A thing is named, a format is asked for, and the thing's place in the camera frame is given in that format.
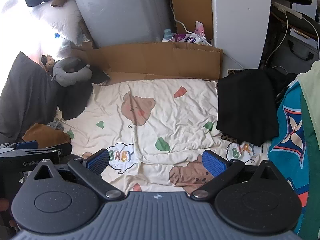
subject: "travel pillow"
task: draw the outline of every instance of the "travel pillow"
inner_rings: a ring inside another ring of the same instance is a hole
[[[78,81],[87,81],[92,76],[90,65],[85,65],[79,71],[79,65],[83,64],[77,57],[67,57],[58,61],[52,70],[52,80],[63,87],[76,84]]]

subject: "plastic wrap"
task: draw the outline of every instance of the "plastic wrap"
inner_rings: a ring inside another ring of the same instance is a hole
[[[169,0],[76,0],[98,47],[161,41],[172,28]]]

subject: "hand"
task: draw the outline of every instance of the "hand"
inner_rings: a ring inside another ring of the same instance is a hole
[[[6,211],[9,209],[9,201],[5,198],[0,198],[0,212]],[[16,228],[17,223],[14,220],[10,220],[9,224],[11,227]]]

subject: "brown cardboard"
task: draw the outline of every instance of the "brown cardboard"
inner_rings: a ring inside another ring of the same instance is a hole
[[[208,41],[213,39],[212,0],[172,0],[176,19],[183,22],[188,31],[194,32],[196,21],[203,23]],[[186,33],[177,23],[178,33]]]
[[[147,42],[73,49],[73,55],[107,72],[110,83],[164,78],[218,80],[223,50],[187,42]]]

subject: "brown bear print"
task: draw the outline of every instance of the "brown bear print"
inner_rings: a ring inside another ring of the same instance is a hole
[[[169,172],[169,180],[189,194],[212,179],[213,176],[202,165],[201,154],[186,167],[175,166]]]
[[[136,126],[142,126],[151,115],[156,102],[153,98],[133,97],[130,92],[123,97],[121,113]]]

